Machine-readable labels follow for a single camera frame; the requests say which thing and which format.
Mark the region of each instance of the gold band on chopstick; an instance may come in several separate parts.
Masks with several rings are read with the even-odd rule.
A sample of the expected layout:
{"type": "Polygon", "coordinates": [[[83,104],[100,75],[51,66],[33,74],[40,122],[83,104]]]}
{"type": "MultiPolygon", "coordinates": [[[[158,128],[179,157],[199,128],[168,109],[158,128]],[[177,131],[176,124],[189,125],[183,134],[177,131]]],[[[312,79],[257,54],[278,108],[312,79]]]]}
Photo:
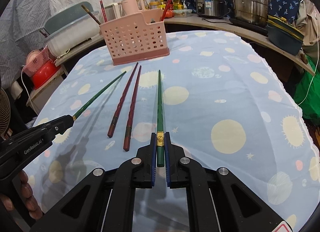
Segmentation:
{"type": "Polygon", "coordinates": [[[157,146],[164,146],[164,133],[157,132],[157,146]]]}

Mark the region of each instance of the green chopstick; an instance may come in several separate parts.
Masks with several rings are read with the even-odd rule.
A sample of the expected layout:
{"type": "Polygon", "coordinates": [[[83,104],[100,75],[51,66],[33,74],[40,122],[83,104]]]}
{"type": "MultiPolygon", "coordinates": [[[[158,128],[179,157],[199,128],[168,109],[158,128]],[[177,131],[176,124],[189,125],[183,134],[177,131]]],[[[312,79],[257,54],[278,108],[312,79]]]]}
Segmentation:
{"type": "Polygon", "coordinates": [[[158,76],[158,107],[157,107],[157,167],[164,167],[164,128],[162,109],[161,72],[158,76]]]}
{"type": "Polygon", "coordinates": [[[73,120],[75,121],[83,112],[95,101],[99,95],[101,95],[108,87],[110,87],[114,82],[116,82],[119,78],[121,78],[127,71],[123,72],[119,76],[117,76],[114,80],[112,80],[109,84],[107,84],[102,90],[100,90],[97,94],[93,96],[83,107],[81,107],[73,116],[73,120]]]}

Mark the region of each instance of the fan grille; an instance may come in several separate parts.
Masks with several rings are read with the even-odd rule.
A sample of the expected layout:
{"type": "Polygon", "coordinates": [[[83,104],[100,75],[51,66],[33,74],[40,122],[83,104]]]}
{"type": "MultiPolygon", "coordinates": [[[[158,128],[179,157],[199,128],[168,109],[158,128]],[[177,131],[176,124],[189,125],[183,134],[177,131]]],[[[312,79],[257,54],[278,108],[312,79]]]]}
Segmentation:
{"type": "Polygon", "coordinates": [[[7,130],[10,122],[10,102],[7,94],[0,89],[0,135],[7,130]]]}

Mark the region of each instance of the metal screw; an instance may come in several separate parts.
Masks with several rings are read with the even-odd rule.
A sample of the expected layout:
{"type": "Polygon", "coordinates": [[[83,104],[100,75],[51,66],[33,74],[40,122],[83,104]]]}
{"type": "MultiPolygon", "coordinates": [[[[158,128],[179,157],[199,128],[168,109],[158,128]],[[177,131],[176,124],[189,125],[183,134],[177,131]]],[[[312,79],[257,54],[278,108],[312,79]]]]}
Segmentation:
{"type": "Polygon", "coordinates": [[[93,171],[93,175],[94,176],[100,176],[100,175],[102,175],[103,174],[103,169],[95,169],[94,171],[93,171]]]}
{"type": "Polygon", "coordinates": [[[190,163],[190,159],[187,158],[187,157],[182,157],[182,158],[180,159],[180,162],[181,162],[182,164],[188,164],[188,163],[190,163]]]}
{"type": "Polygon", "coordinates": [[[133,159],[131,160],[131,163],[132,163],[132,164],[140,164],[140,163],[141,163],[141,159],[140,159],[140,158],[133,158],[133,159]]]}
{"type": "Polygon", "coordinates": [[[218,172],[221,174],[221,175],[227,175],[229,173],[229,170],[225,167],[222,167],[218,170],[218,172]]]}

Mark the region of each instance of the perforated plastic basket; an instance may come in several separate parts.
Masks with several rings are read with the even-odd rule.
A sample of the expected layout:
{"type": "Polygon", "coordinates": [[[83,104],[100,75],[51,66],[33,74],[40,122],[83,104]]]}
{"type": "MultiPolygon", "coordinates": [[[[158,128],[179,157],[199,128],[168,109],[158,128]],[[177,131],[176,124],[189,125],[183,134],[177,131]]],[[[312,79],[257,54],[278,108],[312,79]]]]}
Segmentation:
{"type": "Polygon", "coordinates": [[[100,25],[114,65],[170,54],[162,12],[145,10],[100,25]]]}
{"type": "Polygon", "coordinates": [[[32,77],[49,59],[55,60],[56,57],[54,57],[48,47],[45,46],[44,49],[23,68],[23,71],[29,77],[32,77]]]}

